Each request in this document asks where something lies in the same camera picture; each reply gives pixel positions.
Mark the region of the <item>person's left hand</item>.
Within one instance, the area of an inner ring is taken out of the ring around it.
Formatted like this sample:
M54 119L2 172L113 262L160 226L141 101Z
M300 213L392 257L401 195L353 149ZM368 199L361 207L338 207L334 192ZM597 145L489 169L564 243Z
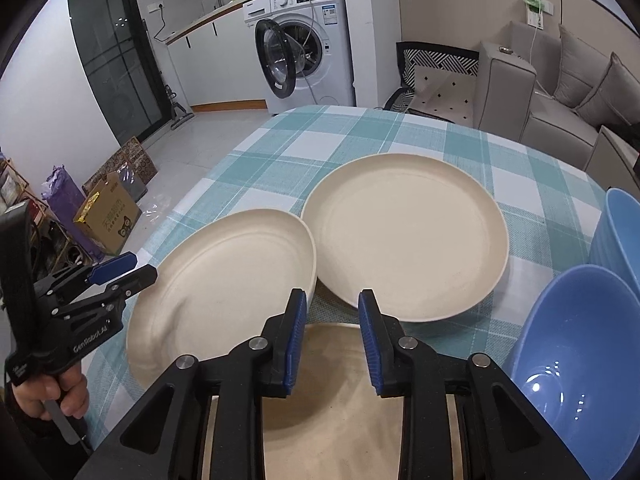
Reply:
M81 419L89 407L87 384L81 364L76 363L58 378L48 375L32 376L21 385L12 386L12 392L20 409L32 418L50 420L51 414L44 407L44 402L57 401L62 396L62 413Z

